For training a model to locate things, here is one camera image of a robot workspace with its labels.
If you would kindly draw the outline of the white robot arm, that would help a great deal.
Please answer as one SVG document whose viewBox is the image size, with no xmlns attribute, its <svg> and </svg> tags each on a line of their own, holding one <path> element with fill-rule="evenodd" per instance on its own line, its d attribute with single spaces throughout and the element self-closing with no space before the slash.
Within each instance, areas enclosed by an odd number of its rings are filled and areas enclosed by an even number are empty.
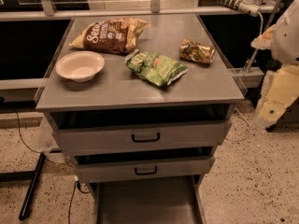
<svg viewBox="0 0 299 224">
<path fill-rule="evenodd" d="M 270 49 L 272 58 L 282 63 L 276 72 L 266 73 L 256 109 L 256 125 L 268 128 L 299 98 L 299 0 L 293 0 L 277 22 L 251 45 Z"/>
</svg>

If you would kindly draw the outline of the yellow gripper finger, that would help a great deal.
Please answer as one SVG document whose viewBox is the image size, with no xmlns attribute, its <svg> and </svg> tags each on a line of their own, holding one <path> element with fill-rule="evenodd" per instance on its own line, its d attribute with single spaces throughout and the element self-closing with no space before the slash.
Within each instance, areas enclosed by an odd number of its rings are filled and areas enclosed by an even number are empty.
<svg viewBox="0 0 299 224">
<path fill-rule="evenodd" d="M 262 128 L 275 125 L 298 98 L 298 65 L 283 64 L 276 72 L 268 71 L 256 107 L 255 124 Z"/>
<path fill-rule="evenodd" d="M 251 46 L 255 49 L 271 49 L 273 33 L 276 28 L 276 25 L 273 24 L 268 29 L 266 29 L 261 35 L 254 38 L 251 42 Z"/>
</svg>

